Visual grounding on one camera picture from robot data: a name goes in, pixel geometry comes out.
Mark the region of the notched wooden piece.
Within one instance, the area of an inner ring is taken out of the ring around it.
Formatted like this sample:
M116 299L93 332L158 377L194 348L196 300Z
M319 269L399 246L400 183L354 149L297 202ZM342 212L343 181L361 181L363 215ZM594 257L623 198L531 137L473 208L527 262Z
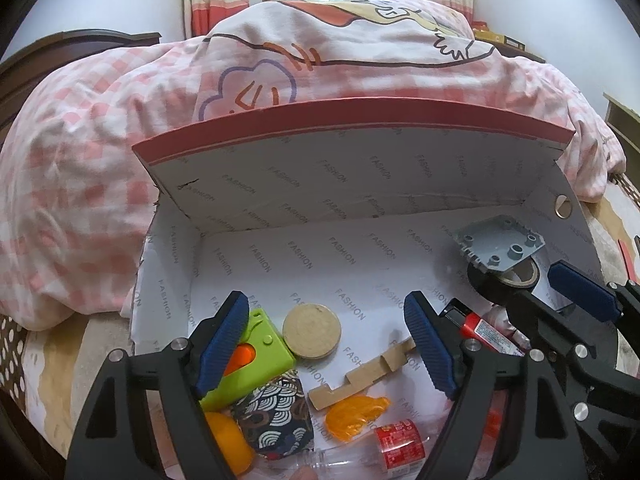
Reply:
M308 400L316 411L326 410L400 370L408 363L409 353L415 348L416 343L411 337L398 342L376 358L348 372L343 385L338 388L322 385L310 390Z

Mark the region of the orange ball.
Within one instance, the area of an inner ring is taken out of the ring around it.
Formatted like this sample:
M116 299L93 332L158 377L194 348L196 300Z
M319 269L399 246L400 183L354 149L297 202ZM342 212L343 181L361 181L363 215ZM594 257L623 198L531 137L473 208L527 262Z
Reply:
M255 451L246 442L235 420L217 412L206 412L205 419L232 472L245 474L249 471Z

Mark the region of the orange translucent flame toy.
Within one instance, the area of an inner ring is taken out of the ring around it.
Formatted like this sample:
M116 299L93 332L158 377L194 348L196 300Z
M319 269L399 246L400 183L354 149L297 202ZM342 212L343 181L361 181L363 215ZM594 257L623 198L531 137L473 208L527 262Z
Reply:
M349 442L361 434L370 422L375 422L390 407L386 396L349 396L335 403L326 412L324 426L331 437Z

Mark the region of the dark wooden headboard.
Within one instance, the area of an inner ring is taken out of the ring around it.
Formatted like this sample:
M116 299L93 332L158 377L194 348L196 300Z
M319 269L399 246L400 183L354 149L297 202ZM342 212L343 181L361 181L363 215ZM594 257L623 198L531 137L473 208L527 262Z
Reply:
M127 34L108 29L56 32L38 39L1 63L1 140L38 84L59 68L106 50L149 47L160 42L159 32Z

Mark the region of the olive wooden shelf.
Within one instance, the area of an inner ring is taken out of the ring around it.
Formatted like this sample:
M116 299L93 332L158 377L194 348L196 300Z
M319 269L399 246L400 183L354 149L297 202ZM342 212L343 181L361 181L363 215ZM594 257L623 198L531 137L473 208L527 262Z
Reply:
M605 122L616 133L623 146L634 154L639 154L639 114L609 94L603 93L603 96L608 101Z

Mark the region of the clear plastic bottle red label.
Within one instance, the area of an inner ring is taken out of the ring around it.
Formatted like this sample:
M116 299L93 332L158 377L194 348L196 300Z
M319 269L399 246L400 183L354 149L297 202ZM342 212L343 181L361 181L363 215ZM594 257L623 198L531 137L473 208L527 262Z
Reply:
M319 479L414 478L439 435L434 420L403 419L379 426L352 442L319 451L305 451L267 462L272 474L310 468Z

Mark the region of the pink flat strip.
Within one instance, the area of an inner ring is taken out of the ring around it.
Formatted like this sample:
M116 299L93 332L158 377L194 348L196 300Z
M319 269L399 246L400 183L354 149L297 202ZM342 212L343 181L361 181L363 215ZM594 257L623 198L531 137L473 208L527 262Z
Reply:
M620 254L623 258L625 271L627 274L627 280L631 282L638 282L636 268L634 267L634 255L631 252L629 245L624 240L617 241L620 248Z

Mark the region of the dark patterned fabric pouch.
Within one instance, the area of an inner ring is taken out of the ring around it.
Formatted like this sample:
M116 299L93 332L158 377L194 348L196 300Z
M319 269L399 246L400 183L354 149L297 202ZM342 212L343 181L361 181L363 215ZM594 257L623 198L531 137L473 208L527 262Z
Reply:
M231 405L245 441L266 460L314 448L314 427L302 382L289 370Z

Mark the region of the pink checked duvet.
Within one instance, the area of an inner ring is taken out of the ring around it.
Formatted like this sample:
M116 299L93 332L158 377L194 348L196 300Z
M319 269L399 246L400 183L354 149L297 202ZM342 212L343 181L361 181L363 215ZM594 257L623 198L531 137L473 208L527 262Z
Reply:
M559 165L595 203L620 141L557 68L507 58L428 0L267 1L206 35L55 70L1 150L1 311L28 330L128 315L157 190L134 144L200 120L299 101L390 96L503 108L573 131Z

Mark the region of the grey plastic plate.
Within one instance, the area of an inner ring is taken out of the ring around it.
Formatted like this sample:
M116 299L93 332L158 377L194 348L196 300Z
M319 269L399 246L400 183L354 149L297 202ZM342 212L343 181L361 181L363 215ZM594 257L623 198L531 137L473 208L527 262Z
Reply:
M454 231L462 256L480 272L504 273L544 247L544 237L511 216L498 214Z

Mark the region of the red shoe box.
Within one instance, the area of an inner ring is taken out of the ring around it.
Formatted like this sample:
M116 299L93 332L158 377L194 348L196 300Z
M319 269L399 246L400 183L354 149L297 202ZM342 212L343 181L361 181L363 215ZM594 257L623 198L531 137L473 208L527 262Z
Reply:
M338 348L302 361L305 387L343 375L405 336L420 290L481 308L454 233L508 214L544 239L536 263L599 276L582 207L558 163L567 133L540 120L422 100L283 105L166 132L134 147L160 188L132 315L137 352L164 348L230 292L281 324L316 302Z

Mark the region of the patterned bed sheet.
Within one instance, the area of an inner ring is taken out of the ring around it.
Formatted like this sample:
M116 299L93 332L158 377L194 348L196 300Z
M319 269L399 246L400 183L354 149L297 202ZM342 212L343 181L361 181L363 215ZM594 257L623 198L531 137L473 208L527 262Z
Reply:
M625 176L612 177L602 200L585 205L584 211L604 277L617 283L626 281L617 241L629 245L638 268L639 248L634 239L639 235L639 189ZM58 326L29 333L12 318L1 320L1 388L9 406L22 412L12 424L35 461L53 477L58 462L65 458L58 437L62 422L59 345Z

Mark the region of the green orange plastic toy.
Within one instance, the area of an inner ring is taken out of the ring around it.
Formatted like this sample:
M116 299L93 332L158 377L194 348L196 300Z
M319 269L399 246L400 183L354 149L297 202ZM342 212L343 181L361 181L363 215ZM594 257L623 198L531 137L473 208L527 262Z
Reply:
M210 412L223 410L295 365L295 356L267 313L262 309L251 310L220 384L204 396L201 407Z

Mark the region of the black tape roll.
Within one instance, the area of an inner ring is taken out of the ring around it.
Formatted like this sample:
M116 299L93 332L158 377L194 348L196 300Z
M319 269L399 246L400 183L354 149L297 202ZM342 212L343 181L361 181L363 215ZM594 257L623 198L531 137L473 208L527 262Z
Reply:
M480 296L499 306L504 306L520 290L532 292L540 279L539 266L533 258L527 258L502 273L483 272L469 263L466 274Z

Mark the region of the round wooden disc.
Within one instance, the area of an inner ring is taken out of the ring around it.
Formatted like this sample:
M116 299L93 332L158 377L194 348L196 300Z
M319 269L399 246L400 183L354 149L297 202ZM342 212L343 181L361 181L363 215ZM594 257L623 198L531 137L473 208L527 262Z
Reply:
M281 334L299 358L321 360L337 347L342 326L338 317L322 304L299 304L288 312Z

